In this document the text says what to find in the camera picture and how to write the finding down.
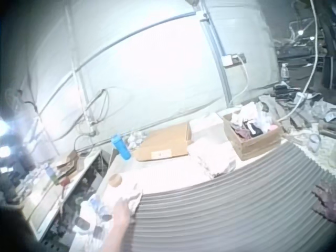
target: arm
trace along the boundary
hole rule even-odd
[[[122,239],[130,223],[127,202],[119,201],[113,209],[113,228],[102,246],[102,252],[119,252]]]

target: small cup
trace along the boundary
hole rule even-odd
[[[112,187],[118,187],[122,182],[122,177],[119,174],[114,174],[109,179],[109,184]]]

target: cardboard box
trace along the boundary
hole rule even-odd
[[[255,138],[245,140],[239,137],[232,129],[230,124],[231,117],[232,114],[228,114],[223,117],[224,131],[241,160],[244,161],[262,155],[280,145],[281,136],[284,132],[282,127],[277,122],[275,122],[275,124],[278,126],[277,129],[264,133]]]
[[[191,143],[189,123],[181,123],[166,129],[151,132],[140,147],[133,151],[138,161],[167,159],[188,155]]]

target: person's hand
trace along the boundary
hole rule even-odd
[[[336,223],[336,186],[321,182],[312,192],[319,200],[313,205],[313,211]]]
[[[130,219],[131,212],[127,202],[119,200],[113,208],[113,226],[126,230]]]

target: white wall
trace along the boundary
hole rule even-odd
[[[238,7],[228,6],[237,3],[229,0],[207,3],[226,52],[245,53],[250,86],[274,82],[278,78],[275,54],[268,27],[255,1],[241,1]],[[139,28],[193,11],[183,0],[77,0],[70,5],[77,43],[76,64]],[[63,1],[23,3],[8,13],[2,28],[2,88],[7,90],[2,92],[2,101],[7,101],[3,107],[9,109],[8,104],[14,107],[13,92],[21,88],[24,99],[33,99],[41,109],[71,74]],[[233,95],[240,92],[246,84],[241,67],[231,68],[227,74]],[[156,26],[117,44],[89,62],[78,77],[88,100],[102,88],[110,87],[109,113],[97,126],[99,135],[93,142],[176,116],[218,97],[222,98],[202,113],[226,107],[211,48],[195,16]],[[103,97],[92,107],[94,118],[98,117],[102,103]],[[80,104],[78,87],[71,78],[41,115],[51,138],[57,138],[70,127],[81,114]],[[25,135],[34,111],[25,105],[15,113],[14,124]],[[58,151],[71,150],[75,137],[87,130],[84,123],[55,142]],[[88,139],[83,138],[77,147],[88,144]],[[54,155],[43,136],[33,153],[35,160]]]

